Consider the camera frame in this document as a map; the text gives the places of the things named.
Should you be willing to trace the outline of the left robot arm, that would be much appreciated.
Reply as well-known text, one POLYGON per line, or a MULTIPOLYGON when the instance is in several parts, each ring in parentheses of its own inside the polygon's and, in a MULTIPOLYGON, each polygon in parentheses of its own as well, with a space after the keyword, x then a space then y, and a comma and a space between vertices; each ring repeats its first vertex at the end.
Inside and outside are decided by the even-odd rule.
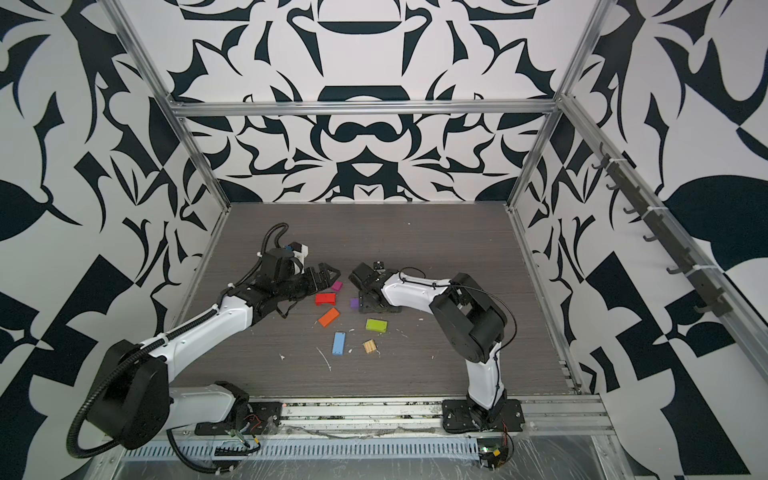
POLYGON ((110 347, 69 428, 70 455, 137 449, 160 432, 199 423, 240 428, 248 403, 243 390, 227 382, 184 388, 172 383, 209 350, 278 311, 280 303, 295 305, 340 278, 326 263, 305 266, 307 254, 299 243, 263 249, 256 265, 208 310, 143 342, 110 347))

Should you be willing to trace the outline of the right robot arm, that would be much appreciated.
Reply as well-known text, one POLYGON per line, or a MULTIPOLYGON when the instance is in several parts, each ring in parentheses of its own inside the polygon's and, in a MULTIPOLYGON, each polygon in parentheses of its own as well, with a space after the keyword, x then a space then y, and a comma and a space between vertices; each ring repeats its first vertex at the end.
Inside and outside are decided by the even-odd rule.
POLYGON ((500 352, 508 318, 499 304, 469 275, 418 278, 376 264, 359 264, 349 275, 363 313, 396 313, 404 308, 431 314, 453 349, 465 360, 464 401, 471 425, 491 427, 506 403, 500 352))

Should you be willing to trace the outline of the red rectangular block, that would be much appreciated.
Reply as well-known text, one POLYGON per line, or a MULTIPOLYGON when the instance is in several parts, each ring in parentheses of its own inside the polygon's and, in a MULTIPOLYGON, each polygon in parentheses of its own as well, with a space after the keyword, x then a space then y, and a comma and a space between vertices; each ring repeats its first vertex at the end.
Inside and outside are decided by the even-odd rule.
POLYGON ((337 295, 335 293, 318 293, 315 295, 315 304, 317 306, 320 306, 320 305, 335 306, 336 303, 337 303, 337 295))

